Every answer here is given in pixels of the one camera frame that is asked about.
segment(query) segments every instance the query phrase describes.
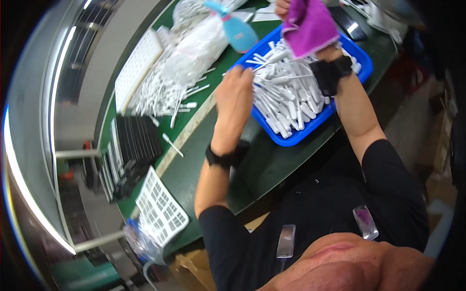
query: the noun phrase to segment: man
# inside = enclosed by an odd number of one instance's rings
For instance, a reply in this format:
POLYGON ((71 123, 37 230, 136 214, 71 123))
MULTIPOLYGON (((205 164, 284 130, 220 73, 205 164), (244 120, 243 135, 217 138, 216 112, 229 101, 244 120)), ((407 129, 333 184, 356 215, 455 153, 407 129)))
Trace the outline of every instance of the man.
MULTIPOLYGON (((277 14, 286 17, 287 4, 277 0, 277 14)), ((342 52, 330 45, 316 56, 331 62, 342 52)), ((235 150, 253 104, 252 79, 250 69, 234 67, 214 92, 215 156, 235 150)), ((422 284, 434 262, 422 254, 429 236, 422 196, 357 76, 341 78, 337 92, 354 154, 310 173, 254 232, 228 209, 228 169, 204 162, 194 206, 217 290, 415 290, 422 284), (379 232, 373 241, 361 237, 353 217, 361 205, 379 232), (276 250, 286 224, 295 225, 295 247, 282 266, 276 250)))

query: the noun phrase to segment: workbench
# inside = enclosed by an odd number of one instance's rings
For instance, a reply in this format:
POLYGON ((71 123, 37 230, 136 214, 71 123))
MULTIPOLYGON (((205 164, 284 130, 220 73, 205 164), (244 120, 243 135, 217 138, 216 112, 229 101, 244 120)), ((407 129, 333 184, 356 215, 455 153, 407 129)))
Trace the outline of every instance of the workbench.
MULTIPOLYGON (((171 6, 155 21, 153 28, 157 29, 160 25, 172 26, 171 15, 177 2, 178 0, 171 3, 171 6)), ((258 9, 268 5, 269 3, 266 0, 250 0, 241 8, 255 7, 258 9)), ((368 36, 365 41, 360 41, 357 44, 369 55, 373 62, 374 70, 364 83, 367 93, 370 94, 396 58, 397 51, 387 34, 369 27, 365 22, 365 18, 354 9, 350 7, 344 7, 344 9, 358 22, 368 36)), ((263 21, 253 22, 251 25, 261 39, 280 23, 280 21, 263 21)), ((159 158, 155 167, 167 189, 190 218, 188 226, 165 247, 165 255, 175 252, 202 236, 199 223, 194 214, 194 195, 199 172, 205 158, 204 152, 212 138, 217 119, 217 111, 211 94, 221 82, 222 74, 240 57, 241 55, 233 51, 230 46, 224 51, 212 66, 217 69, 209 73, 205 81, 198 84, 200 87, 210 84, 210 88, 191 96, 187 100, 187 102, 198 102, 202 106, 198 106, 196 110, 191 110, 190 113, 179 114, 173 129, 170 129, 169 116, 160 119, 158 130, 165 153, 163 157, 159 158), (175 144, 181 146, 180 149, 185 154, 184 158, 169 149, 169 145, 161 137, 163 132, 172 141, 176 140, 175 144)), ((116 114, 114 99, 111 102, 113 104, 110 105, 104 119, 101 149, 106 148, 110 140, 110 122, 116 114)), ((230 176, 227 201, 231 211, 234 214, 242 212, 259 198, 266 195, 271 189, 285 182, 290 174, 307 161, 340 128, 341 124, 337 118, 329 118, 299 144, 285 148, 275 144, 256 120, 251 117, 241 137, 251 143, 251 148, 240 167, 230 176)), ((132 197, 118 202, 123 217, 127 218, 132 213, 133 215, 137 213, 133 212, 133 210, 136 206, 135 200, 139 194, 141 184, 136 187, 132 197)))

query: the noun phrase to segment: purple cloth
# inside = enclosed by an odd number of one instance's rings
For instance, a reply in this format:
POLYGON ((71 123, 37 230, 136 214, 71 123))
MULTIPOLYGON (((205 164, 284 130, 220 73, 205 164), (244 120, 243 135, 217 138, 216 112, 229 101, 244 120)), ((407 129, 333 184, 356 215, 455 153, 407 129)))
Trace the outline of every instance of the purple cloth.
POLYGON ((314 54, 340 38, 321 0, 292 0, 281 33, 295 58, 314 54))

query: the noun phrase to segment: green table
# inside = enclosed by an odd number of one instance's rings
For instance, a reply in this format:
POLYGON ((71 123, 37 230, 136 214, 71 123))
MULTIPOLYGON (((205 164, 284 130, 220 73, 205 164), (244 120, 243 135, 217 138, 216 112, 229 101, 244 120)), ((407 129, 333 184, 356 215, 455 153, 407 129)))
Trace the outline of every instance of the green table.
MULTIPOLYGON (((260 8, 267 5, 268 2, 265 0, 251 0, 244 7, 260 8)), ((162 24, 171 26, 169 22, 171 21, 172 8, 167 9, 153 27, 157 28, 162 24)), ((396 57, 396 51, 388 35, 369 27, 365 19, 352 8, 345 7, 345 10, 358 22, 368 36, 367 40, 357 44, 370 56, 374 65, 372 75, 364 84, 366 91, 370 93, 396 57)), ((252 23, 252 26, 258 36, 262 38, 279 24, 279 21, 265 21, 252 23)), ((209 83, 211 84, 210 88, 198 95, 194 95, 190 101, 202 103, 206 100, 221 81, 221 74, 239 58, 240 55, 228 47, 214 64, 217 69, 210 73, 204 83, 200 84, 202 86, 209 83)), ((106 124, 111 121, 114 114, 114 111, 108 114, 105 120, 106 124)), ((163 119, 160 132, 166 132, 174 140, 192 115, 192 112, 181 115, 173 130, 169 129, 169 118, 163 119)), ((200 121, 200 124, 181 148, 185 153, 185 157, 176 156, 161 176, 167 189, 190 217, 188 226, 165 247, 166 255, 202 236, 199 223, 194 215, 194 195, 199 172, 204 161, 204 151, 212 138, 216 118, 217 112, 213 109, 200 121)), ((232 212, 235 214, 240 213, 275 186, 285 181, 290 174, 324 145, 340 127, 341 124, 337 119, 330 119, 296 146, 284 148, 276 145, 260 125, 253 118, 250 118, 244 129, 242 139, 249 141, 251 148, 240 168, 231 175, 227 200, 232 212)), ((108 137, 106 137, 106 140, 103 138, 102 144, 106 145, 106 142, 108 142, 108 137)), ((163 147, 166 149, 168 145, 163 143, 163 147)), ((128 217, 133 211, 138 191, 139 188, 135 190, 132 198, 118 203, 124 217, 128 217)))

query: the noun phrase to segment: blue spray bottle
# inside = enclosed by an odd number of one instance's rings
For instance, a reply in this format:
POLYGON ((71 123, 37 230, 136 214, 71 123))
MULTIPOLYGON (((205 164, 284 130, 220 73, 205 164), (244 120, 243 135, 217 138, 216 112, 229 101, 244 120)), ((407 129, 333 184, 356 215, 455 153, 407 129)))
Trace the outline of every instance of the blue spray bottle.
POLYGON ((225 6, 211 1, 205 1, 203 4, 218 13, 223 21, 226 38, 238 53, 244 54, 259 41, 253 28, 241 19, 232 17, 225 6))

